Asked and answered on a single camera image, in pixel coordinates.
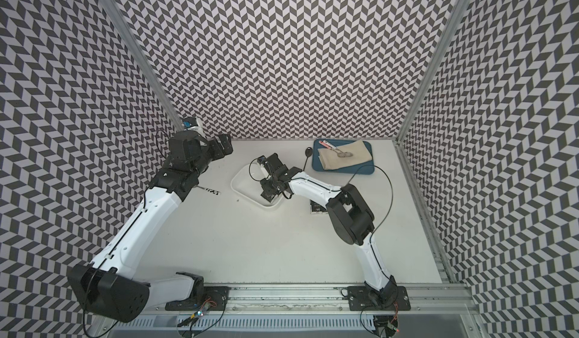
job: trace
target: white table surface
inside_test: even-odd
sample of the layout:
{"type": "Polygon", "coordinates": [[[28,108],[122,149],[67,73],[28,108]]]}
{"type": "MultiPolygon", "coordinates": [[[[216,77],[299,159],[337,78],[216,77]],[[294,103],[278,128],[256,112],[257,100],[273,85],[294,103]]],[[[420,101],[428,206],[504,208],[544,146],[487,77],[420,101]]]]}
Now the white table surface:
{"type": "MultiPolygon", "coordinates": [[[[394,205],[376,232],[387,269],[399,283],[441,283],[437,266],[392,141],[369,141],[374,161],[394,186],[394,205]]],[[[237,195],[232,178],[252,159],[277,152],[288,168],[303,167],[312,141],[234,141],[233,154],[214,161],[151,242],[136,278],[167,277],[176,271],[204,276],[207,283],[363,283],[355,247],[334,232],[327,214],[312,215],[309,200],[294,196],[266,211],[237,195]]],[[[343,185],[349,174],[306,172],[343,185]]],[[[357,175],[355,185],[375,215],[377,226],[390,203],[384,174],[357,175]]]]}

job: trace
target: black cable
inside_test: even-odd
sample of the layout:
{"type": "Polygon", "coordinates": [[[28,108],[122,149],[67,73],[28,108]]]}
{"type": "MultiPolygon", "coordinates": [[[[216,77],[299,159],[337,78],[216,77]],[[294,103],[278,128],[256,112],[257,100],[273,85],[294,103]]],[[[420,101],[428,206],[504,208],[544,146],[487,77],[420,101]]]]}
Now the black cable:
{"type": "Polygon", "coordinates": [[[88,338],[100,338],[100,337],[107,335],[111,331],[111,329],[113,329],[115,327],[115,325],[117,325],[117,323],[119,322],[119,321],[116,321],[109,329],[106,330],[106,332],[104,332],[103,334],[100,334],[98,336],[91,336],[86,329],[86,308],[89,305],[90,286],[93,283],[94,277],[97,275],[98,269],[100,269],[101,266],[103,266],[103,264],[105,262],[106,262],[106,259],[104,259],[103,262],[101,262],[101,264],[98,266],[98,268],[94,270],[93,275],[90,277],[89,284],[86,287],[86,296],[84,297],[84,306],[82,307],[82,330],[84,332],[84,335],[87,336],[88,338]]]}
{"type": "MultiPolygon", "coordinates": [[[[116,249],[116,247],[119,245],[120,241],[123,240],[123,237],[125,237],[125,235],[128,233],[128,231],[131,229],[131,227],[133,227],[134,223],[139,219],[139,216],[141,216],[141,214],[143,213],[143,210],[145,209],[145,206],[147,206],[147,190],[145,189],[145,191],[143,192],[143,207],[141,209],[141,212],[139,212],[139,214],[137,215],[137,217],[133,220],[133,222],[131,223],[131,225],[125,230],[125,232],[123,233],[123,235],[120,237],[120,239],[115,243],[115,246],[112,247],[111,249],[111,254],[112,252],[116,249]]],[[[105,333],[100,334],[98,336],[91,336],[87,329],[86,329],[86,309],[89,305],[89,293],[90,293],[90,286],[93,283],[94,277],[97,275],[98,270],[103,266],[103,264],[106,262],[107,258],[105,257],[103,259],[103,261],[100,263],[100,265],[97,267],[97,269],[94,270],[93,275],[90,277],[89,280],[89,284],[86,287],[86,295],[84,297],[84,306],[82,307],[82,330],[84,332],[84,335],[87,336],[88,338],[100,338],[105,336],[106,334],[108,334],[111,329],[113,329],[115,327],[115,325],[117,325],[119,323],[119,321],[116,321],[109,329],[106,330],[105,333]]]]}
{"type": "Polygon", "coordinates": [[[212,327],[214,327],[217,323],[219,323],[219,322],[221,321],[221,318],[223,318],[223,314],[225,314],[225,308],[227,307],[227,299],[225,298],[225,295],[223,295],[223,294],[220,294],[220,295],[221,295],[221,297],[223,298],[223,312],[221,312],[221,316],[219,317],[219,319],[218,319],[215,323],[213,323],[213,324],[211,324],[209,327],[203,329],[203,330],[202,330],[201,332],[199,332],[198,334],[195,334],[194,337],[197,337],[199,334],[208,331],[209,329],[211,329],[212,327]]]}
{"type": "MultiPolygon", "coordinates": [[[[350,179],[348,180],[348,182],[346,182],[346,185],[347,185],[348,183],[350,183],[350,181],[352,181],[352,179],[353,179],[354,177],[356,177],[356,175],[358,174],[358,171],[359,171],[360,169],[362,169],[363,167],[368,167],[368,166],[379,168],[384,174],[386,174],[386,172],[384,172],[383,169],[381,169],[380,167],[375,166],[375,165],[364,165],[364,166],[360,166],[360,167],[358,167],[358,169],[356,170],[356,172],[354,172],[354,174],[352,175],[352,177],[350,177],[350,179]]],[[[304,181],[308,181],[308,182],[311,182],[311,183],[313,183],[314,185],[318,185],[318,186],[321,187],[322,189],[326,189],[326,190],[328,190],[328,191],[330,191],[330,192],[340,192],[340,191],[341,191],[341,189],[340,189],[340,190],[328,189],[326,186],[320,185],[319,183],[316,183],[315,181],[312,181],[312,180],[308,180],[307,178],[304,178],[304,177],[294,177],[292,180],[304,180],[304,181]]]]}
{"type": "Polygon", "coordinates": [[[376,167],[377,169],[382,171],[382,173],[388,179],[388,183],[390,184],[390,207],[388,207],[388,211],[386,212],[386,216],[384,216],[382,221],[380,221],[380,224],[378,224],[378,226],[376,226],[376,228],[370,233],[370,239],[369,239],[370,248],[372,249],[372,254],[374,255],[374,258],[376,259],[376,262],[378,263],[378,266],[380,267],[380,271],[382,272],[382,275],[386,276],[386,274],[384,273],[384,270],[382,270],[382,267],[380,266],[380,261],[378,260],[378,257],[376,256],[376,252],[374,251],[374,247],[372,246],[372,238],[374,237],[374,233],[380,228],[380,226],[382,226],[384,221],[386,221],[386,218],[388,217],[388,215],[390,214],[390,211],[392,210],[392,205],[394,204],[394,187],[392,187],[392,181],[390,181],[390,177],[388,177],[388,174],[380,167],[378,167],[378,166],[374,166],[374,167],[376,167]]]}
{"type": "Polygon", "coordinates": [[[155,139],[157,140],[157,143],[155,144],[155,146],[157,147],[157,151],[159,152],[159,155],[161,157],[163,157],[163,153],[161,152],[161,147],[159,146],[159,129],[157,129],[155,131],[155,139]]]}
{"type": "Polygon", "coordinates": [[[364,327],[364,329],[366,329],[366,332],[372,334],[373,336],[379,337],[378,335],[378,330],[376,329],[376,333],[374,333],[373,331],[369,330],[368,328],[366,328],[366,325],[364,324],[364,322],[362,321],[362,313],[368,309],[368,308],[373,308],[373,306],[371,305],[366,305],[364,308],[362,308],[362,310],[360,311],[360,324],[362,325],[362,327],[364,327]]]}
{"type": "Polygon", "coordinates": [[[191,321],[191,324],[189,324],[189,337],[193,337],[193,324],[195,324],[196,321],[191,321]]]}
{"type": "MultiPolygon", "coordinates": [[[[251,179],[252,179],[253,181],[257,181],[257,182],[259,182],[260,180],[256,180],[256,179],[255,179],[255,178],[253,178],[253,176],[251,175],[251,164],[253,163],[253,161],[255,161],[255,160],[257,160],[257,159],[253,159],[253,160],[251,160],[251,162],[250,162],[250,165],[249,165],[249,167],[247,168],[247,171],[249,172],[249,174],[250,174],[250,177],[251,177],[251,179]]],[[[271,176],[271,169],[269,169],[269,166],[268,166],[268,168],[267,168],[267,169],[268,169],[268,173],[269,173],[269,175],[268,175],[267,177],[265,177],[265,179],[268,179],[268,178],[271,176]]]]}
{"type": "Polygon", "coordinates": [[[306,156],[306,161],[303,163],[303,168],[302,171],[306,171],[306,165],[308,164],[308,159],[310,158],[310,156],[306,156]]]}
{"type": "Polygon", "coordinates": [[[247,171],[249,172],[249,174],[250,174],[250,177],[251,177],[251,179],[252,179],[253,181],[257,181],[257,182],[259,182],[259,180],[256,180],[256,179],[255,179],[255,178],[253,178],[253,176],[251,175],[251,164],[253,164],[253,161],[255,161],[255,160],[257,160],[257,159],[253,159],[253,160],[251,160],[251,162],[250,162],[250,166],[249,166],[249,168],[247,168],[247,171]]]}

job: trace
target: black mounting plate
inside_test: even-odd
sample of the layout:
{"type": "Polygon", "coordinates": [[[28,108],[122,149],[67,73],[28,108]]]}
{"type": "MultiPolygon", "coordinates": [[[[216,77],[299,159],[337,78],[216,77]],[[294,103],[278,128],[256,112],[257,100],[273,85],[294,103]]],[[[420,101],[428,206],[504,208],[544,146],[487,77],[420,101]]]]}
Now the black mounting plate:
{"type": "MultiPolygon", "coordinates": [[[[206,286],[204,290],[204,297],[201,302],[204,302],[207,298],[211,299],[217,303],[216,307],[211,307],[211,311],[222,311],[225,308],[225,303],[229,298],[229,287],[228,286],[206,286]]],[[[175,300],[174,302],[168,302],[165,305],[165,310],[170,311],[184,311],[184,310],[196,310],[197,301],[195,299],[185,299],[185,300],[175,300]]]]}
{"type": "MultiPolygon", "coordinates": [[[[410,299],[408,298],[408,293],[404,286],[397,286],[398,296],[396,297],[396,303],[398,303],[398,311],[410,310],[410,299]]],[[[372,301],[368,298],[368,293],[371,291],[367,286],[348,286],[348,303],[350,304],[351,311],[361,311],[366,307],[372,307],[372,301]]],[[[366,310],[395,310],[394,303],[389,307],[380,309],[377,307],[367,308],[366,310]]]]}

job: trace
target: blue tray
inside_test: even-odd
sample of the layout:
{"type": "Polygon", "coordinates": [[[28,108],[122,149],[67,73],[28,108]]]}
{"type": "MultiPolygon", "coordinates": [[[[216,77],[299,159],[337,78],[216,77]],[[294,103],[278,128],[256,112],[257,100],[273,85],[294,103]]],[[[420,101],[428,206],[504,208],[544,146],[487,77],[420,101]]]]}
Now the blue tray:
{"type": "Polygon", "coordinates": [[[368,165],[368,166],[372,166],[372,167],[365,167],[365,168],[360,169],[358,171],[358,175],[372,175],[374,173],[374,156],[372,154],[372,145],[370,145],[370,143],[368,143],[366,141],[364,141],[364,145],[368,149],[368,152],[370,152],[370,155],[372,156],[372,160],[370,160],[368,162],[360,163],[357,165],[338,168],[338,169],[324,169],[322,167],[322,162],[320,162],[320,153],[318,152],[318,148],[325,148],[324,146],[320,145],[320,141],[323,141],[324,139],[338,148],[340,148],[340,146],[344,146],[347,144],[351,144],[352,142],[355,142],[355,141],[345,140],[345,139],[327,139],[327,138],[316,139],[314,141],[314,155],[312,156],[312,168],[314,169],[314,171],[337,172],[339,174],[351,174],[351,175],[353,175],[354,173],[356,173],[356,170],[360,166],[368,165]]]}

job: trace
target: black and white geometric wallpaper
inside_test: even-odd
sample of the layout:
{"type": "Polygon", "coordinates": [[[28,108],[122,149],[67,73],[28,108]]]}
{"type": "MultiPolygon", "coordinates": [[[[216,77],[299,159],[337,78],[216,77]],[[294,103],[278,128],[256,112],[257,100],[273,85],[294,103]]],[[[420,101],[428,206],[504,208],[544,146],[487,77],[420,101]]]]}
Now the black and white geometric wallpaper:
{"type": "Polygon", "coordinates": [[[181,116],[236,138],[394,137],[456,0],[115,0],[181,116]]]}
{"type": "Polygon", "coordinates": [[[0,0],[0,111],[0,335],[78,334],[67,268],[130,216],[171,126],[96,0],[0,0]]]}
{"type": "Polygon", "coordinates": [[[404,141],[495,337],[579,337],[579,0],[472,0],[404,141]]]}

